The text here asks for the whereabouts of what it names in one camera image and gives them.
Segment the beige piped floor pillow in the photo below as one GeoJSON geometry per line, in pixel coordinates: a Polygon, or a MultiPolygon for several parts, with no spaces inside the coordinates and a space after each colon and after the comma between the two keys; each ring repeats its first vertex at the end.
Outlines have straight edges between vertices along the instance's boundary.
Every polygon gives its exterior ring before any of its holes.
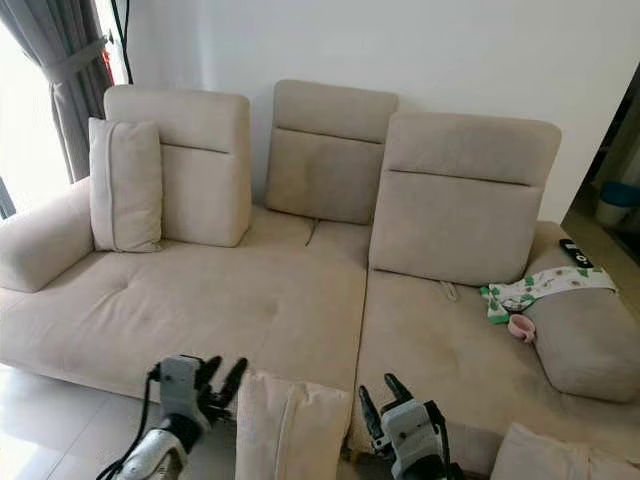
{"type": "Polygon", "coordinates": [[[236,399],[236,480],[337,480],[352,394],[250,371],[236,399]]]}

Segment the green white patterned cloth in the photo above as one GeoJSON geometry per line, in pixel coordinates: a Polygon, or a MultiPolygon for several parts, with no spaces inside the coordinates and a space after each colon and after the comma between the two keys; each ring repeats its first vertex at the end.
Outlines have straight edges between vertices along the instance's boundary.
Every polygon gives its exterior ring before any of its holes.
{"type": "Polygon", "coordinates": [[[489,284],[479,289],[486,306],[486,320],[507,324],[512,314],[521,314],[540,298],[582,289],[607,289],[617,292],[611,275],[602,268],[562,266],[535,271],[515,283],[489,284]]]}

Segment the upright beige throw pillow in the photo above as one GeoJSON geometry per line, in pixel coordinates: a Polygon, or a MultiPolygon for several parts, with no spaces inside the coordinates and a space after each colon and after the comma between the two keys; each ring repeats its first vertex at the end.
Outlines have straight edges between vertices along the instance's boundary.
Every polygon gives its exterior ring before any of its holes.
{"type": "Polygon", "coordinates": [[[151,253],[163,237],[163,150],[152,122],[91,118],[90,221],[96,250],[151,253]]]}

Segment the black remote control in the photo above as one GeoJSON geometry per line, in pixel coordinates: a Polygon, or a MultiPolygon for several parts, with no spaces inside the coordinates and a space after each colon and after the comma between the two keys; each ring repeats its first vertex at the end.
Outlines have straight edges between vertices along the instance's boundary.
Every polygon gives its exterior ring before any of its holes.
{"type": "Polygon", "coordinates": [[[580,247],[577,246],[575,241],[572,241],[570,238],[562,238],[558,241],[558,246],[564,252],[564,255],[568,257],[573,262],[573,265],[576,268],[581,269],[594,269],[595,265],[593,261],[589,259],[588,256],[585,255],[585,252],[580,250],[580,247]]]}

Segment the grey curtain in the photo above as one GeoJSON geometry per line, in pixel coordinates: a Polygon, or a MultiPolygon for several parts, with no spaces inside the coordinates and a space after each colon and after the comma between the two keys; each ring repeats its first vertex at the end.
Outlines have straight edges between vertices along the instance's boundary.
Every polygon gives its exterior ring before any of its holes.
{"type": "MultiPolygon", "coordinates": [[[[0,18],[41,70],[41,65],[68,58],[104,37],[93,0],[0,0],[0,18]]],[[[67,173],[70,179],[81,180],[90,174],[88,122],[105,118],[104,95],[113,78],[101,56],[68,82],[46,81],[67,173]]]]}

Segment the grey curtain tieback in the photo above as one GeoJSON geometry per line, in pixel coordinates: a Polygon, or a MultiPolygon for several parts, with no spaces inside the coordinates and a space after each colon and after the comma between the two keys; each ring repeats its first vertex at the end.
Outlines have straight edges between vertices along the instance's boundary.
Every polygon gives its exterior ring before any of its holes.
{"type": "Polygon", "coordinates": [[[104,47],[110,44],[109,38],[97,38],[92,44],[82,47],[81,50],[61,60],[52,61],[47,65],[41,65],[42,72],[47,81],[52,84],[68,82],[76,78],[77,74],[88,67],[93,60],[101,60],[104,47]]]}

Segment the large beige sofa back cushion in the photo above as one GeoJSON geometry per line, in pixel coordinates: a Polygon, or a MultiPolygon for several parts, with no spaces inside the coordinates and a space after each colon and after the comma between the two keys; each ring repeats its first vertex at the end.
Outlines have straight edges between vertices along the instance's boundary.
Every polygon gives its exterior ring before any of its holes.
{"type": "Polygon", "coordinates": [[[403,111],[390,118],[376,198],[372,269],[465,285],[525,269],[557,125],[403,111]]]}

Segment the small beige sofa back cushion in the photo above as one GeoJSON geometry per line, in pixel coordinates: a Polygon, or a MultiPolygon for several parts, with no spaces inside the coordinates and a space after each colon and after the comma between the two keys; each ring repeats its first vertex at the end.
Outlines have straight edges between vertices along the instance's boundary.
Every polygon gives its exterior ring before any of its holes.
{"type": "Polygon", "coordinates": [[[273,91],[265,206],[303,218],[367,225],[397,93],[302,79],[273,91]]]}

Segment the beige fabric sofa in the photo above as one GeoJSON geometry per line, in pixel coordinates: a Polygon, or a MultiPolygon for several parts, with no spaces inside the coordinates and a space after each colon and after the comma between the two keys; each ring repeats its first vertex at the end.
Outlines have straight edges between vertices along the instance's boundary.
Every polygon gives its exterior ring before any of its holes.
{"type": "MultiPolygon", "coordinates": [[[[255,205],[236,247],[160,239],[96,250],[90,178],[1,224],[0,358],[141,397],[170,355],[247,358],[251,369],[355,393],[385,372],[439,404],[454,461],[488,474],[508,426],[640,463],[640,321],[618,294],[582,289],[527,311],[536,342],[486,320],[479,289],[372,269],[372,223],[255,205]]],[[[557,224],[536,221],[525,269],[571,266],[557,224]]]]}

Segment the wide beige sofa back cushion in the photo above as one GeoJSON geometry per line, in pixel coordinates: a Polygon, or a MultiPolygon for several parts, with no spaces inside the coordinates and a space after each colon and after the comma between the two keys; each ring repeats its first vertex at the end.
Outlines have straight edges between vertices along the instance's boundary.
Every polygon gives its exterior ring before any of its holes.
{"type": "Polygon", "coordinates": [[[250,101],[239,93],[119,84],[106,116],[152,122],[163,160],[165,241],[236,247],[250,227],[250,101]]]}

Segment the small pink cup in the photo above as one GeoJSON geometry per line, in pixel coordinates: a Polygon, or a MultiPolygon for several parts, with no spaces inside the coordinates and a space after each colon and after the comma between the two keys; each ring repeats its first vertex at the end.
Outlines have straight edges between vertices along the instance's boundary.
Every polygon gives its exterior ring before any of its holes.
{"type": "Polygon", "coordinates": [[[536,325],[531,317],[522,314],[511,314],[508,316],[508,333],[513,338],[521,340],[525,344],[536,342],[536,325]]]}

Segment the beige square pillow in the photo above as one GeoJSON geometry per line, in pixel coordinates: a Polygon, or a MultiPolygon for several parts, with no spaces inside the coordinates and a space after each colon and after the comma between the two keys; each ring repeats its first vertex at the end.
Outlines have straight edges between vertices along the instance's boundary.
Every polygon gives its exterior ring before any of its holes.
{"type": "Polygon", "coordinates": [[[500,443],[490,480],[640,480],[640,463],[513,422],[500,443]]]}

